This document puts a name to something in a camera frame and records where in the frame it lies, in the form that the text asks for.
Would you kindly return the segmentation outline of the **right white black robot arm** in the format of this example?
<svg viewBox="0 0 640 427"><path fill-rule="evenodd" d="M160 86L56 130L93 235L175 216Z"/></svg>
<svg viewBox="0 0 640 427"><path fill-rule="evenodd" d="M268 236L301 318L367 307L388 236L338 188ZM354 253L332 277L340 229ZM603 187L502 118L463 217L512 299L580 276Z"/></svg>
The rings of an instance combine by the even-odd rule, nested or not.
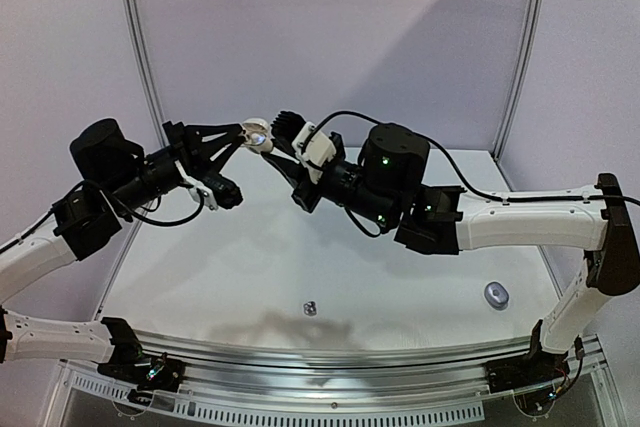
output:
<svg viewBox="0 0 640 427"><path fill-rule="evenodd" d="M274 149L266 155L289 183L292 197L312 212L321 200L342 208L372 237L392 234L424 255L456 255L502 246L581 249L582 267L553 310L532 330L530 351L517 374L537 383L552 371L598 311L639 284L639 247L629 198L615 176L560 193L487 193L466 179L453 186L423 181L436 142L395 123L376 124L356 162L341 136L292 112L272 123Z"/></svg>

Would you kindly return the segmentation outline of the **white earbud charging case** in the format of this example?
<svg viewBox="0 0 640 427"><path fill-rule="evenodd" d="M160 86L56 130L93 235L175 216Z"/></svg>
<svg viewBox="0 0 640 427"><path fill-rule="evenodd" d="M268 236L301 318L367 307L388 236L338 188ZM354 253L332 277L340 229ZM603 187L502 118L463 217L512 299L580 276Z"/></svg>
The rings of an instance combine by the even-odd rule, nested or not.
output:
<svg viewBox="0 0 640 427"><path fill-rule="evenodd" d="M241 123L243 129L243 146L250 151L262 154L271 153L274 145L271 128L265 119L250 118Z"/></svg>

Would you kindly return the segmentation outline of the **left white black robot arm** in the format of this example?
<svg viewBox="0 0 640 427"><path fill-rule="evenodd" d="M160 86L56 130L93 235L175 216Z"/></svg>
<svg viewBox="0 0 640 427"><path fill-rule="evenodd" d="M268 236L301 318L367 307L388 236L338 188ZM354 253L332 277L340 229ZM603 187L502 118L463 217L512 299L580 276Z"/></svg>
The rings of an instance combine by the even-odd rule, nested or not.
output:
<svg viewBox="0 0 640 427"><path fill-rule="evenodd" d="M1 299L107 246L125 222L172 228L205 209L239 205L239 187L221 174L246 141L240 124L167 122L168 146L146 154L113 118L87 127L70 145L80 181L33 226L1 248ZM88 323L28 319L1 312L1 359L79 359L111 364L128 381L148 373L148 359L120 318Z"/></svg>

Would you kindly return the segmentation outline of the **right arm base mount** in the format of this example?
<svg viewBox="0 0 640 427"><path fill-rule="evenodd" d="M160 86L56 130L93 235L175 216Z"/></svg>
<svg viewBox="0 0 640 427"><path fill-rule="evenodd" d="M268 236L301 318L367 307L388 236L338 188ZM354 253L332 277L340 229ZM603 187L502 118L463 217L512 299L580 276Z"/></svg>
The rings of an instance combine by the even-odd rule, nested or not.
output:
<svg viewBox="0 0 640 427"><path fill-rule="evenodd" d="M540 319L532 330L529 350L525 354L491 360L484 364L485 379L491 393L515 390L562 378L560 386L551 394L551 398L555 399L573 387L584 365L585 351L582 339L577 337L574 341L574 351L579 365L574 378L569 380L568 353L552 354L543 350L542 326L543 320Z"/></svg>

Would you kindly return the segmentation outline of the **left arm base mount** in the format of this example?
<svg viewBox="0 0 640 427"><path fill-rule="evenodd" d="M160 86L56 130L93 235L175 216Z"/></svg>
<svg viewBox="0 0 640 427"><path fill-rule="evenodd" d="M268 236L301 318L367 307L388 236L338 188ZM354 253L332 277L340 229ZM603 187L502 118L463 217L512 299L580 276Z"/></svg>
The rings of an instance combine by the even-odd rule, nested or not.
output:
<svg viewBox="0 0 640 427"><path fill-rule="evenodd" d="M167 353L145 354L124 319L104 317L101 324L108 329L113 351L106 362L98 364L99 374L135 384L139 391L178 391L186 369L183 361L170 358Z"/></svg>

